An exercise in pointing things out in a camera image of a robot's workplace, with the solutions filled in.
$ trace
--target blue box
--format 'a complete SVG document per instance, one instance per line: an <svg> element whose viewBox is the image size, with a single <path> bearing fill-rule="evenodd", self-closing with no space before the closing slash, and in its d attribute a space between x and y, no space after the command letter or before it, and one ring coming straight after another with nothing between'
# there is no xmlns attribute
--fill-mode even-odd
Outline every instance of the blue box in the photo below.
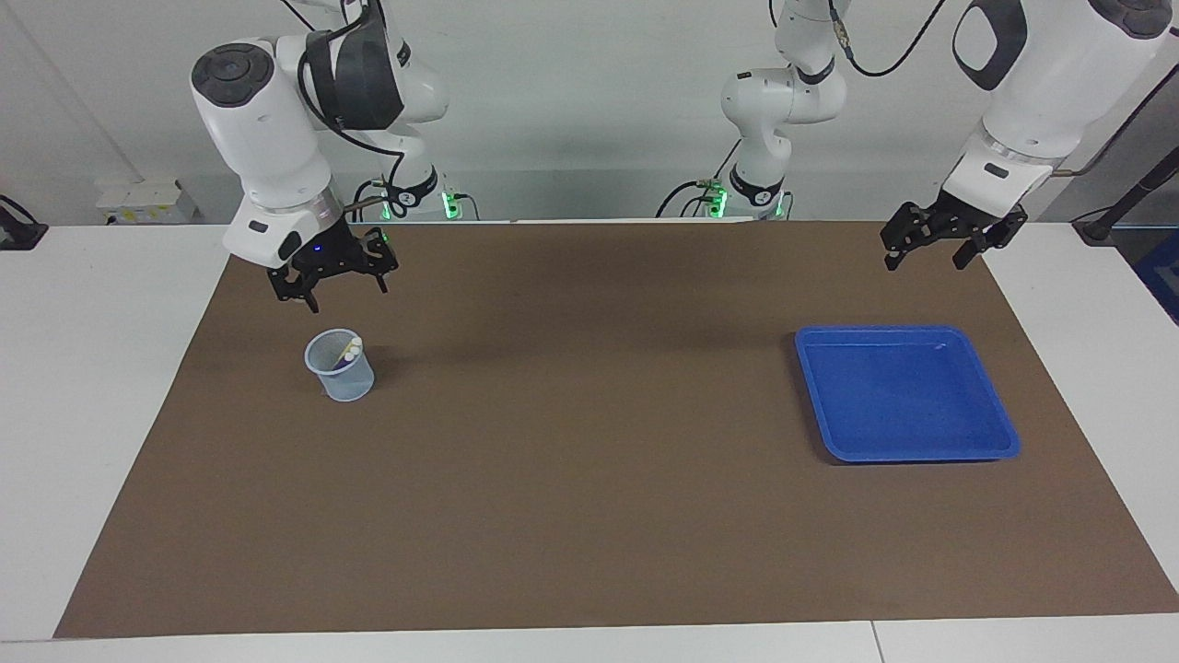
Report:
<svg viewBox="0 0 1179 663"><path fill-rule="evenodd" d="M795 339L823 444L848 462L1014 458L1020 439L953 327L808 327Z"/></svg>

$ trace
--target marker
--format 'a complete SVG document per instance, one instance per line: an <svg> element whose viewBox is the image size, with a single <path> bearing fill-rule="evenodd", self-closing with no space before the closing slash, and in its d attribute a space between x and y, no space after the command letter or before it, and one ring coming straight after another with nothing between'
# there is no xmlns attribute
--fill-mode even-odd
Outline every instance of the marker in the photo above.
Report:
<svg viewBox="0 0 1179 663"><path fill-rule="evenodd" d="M348 343L348 347L344 348L344 352L340 353L340 357L336 359L336 366L332 367L332 370L340 370L341 368L356 361L356 359L361 356L363 348L364 343L361 341L360 336L354 337Z"/></svg>

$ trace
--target plastic cup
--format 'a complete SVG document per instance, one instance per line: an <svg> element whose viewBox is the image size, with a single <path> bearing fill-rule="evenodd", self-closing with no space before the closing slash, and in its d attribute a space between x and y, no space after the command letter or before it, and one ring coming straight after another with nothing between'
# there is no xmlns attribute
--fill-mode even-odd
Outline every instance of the plastic cup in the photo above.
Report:
<svg viewBox="0 0 1179 663"><path fill-rule="evenodd" d="M364 356L363 346L360 356L347 366L336 368L348 344L351 343L353 339L358 337L360 335L350 329L329 329L311 339L303 353L303 361L307 363L308 370L320 378L320 382L323 382L323 389L334 401L360 400L373 388L375 376L368 357Z"/></svg>

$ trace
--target electrical outlet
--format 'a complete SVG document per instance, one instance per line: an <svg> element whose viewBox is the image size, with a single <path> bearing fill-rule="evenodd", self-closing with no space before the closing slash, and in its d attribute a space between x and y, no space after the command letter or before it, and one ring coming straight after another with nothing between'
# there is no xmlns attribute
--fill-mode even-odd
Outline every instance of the electrical outlet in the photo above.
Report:
<svg viewBox="0 0 1179 663"><path fill-rule="evenodd" d="M143 182L106 189L98 210L107 225L192 223L197 205L176 180Z"/></svg>

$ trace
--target green indicator light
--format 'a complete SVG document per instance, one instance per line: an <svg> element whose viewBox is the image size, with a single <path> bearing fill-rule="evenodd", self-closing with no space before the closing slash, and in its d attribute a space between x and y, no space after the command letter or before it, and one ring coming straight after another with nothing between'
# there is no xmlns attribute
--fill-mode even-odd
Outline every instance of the green indicator light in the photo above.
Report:
<svg viewBox="0 0 1179 663"><path fill-rule="evenodd" d="M720 218L725 216L725 208L729 205L729 191L724 188L718 188L717 196L712 198L712 206L709 209L709 216L712 218Z"/></svg>
<svg viewBox="0 0 1179 663"><path fill-rule="evenodd" d="M462 208L459 206L454 196L452 196L449 191L442 192L442 209L446 210L446 217L448 219L462 217Z"/></svg>

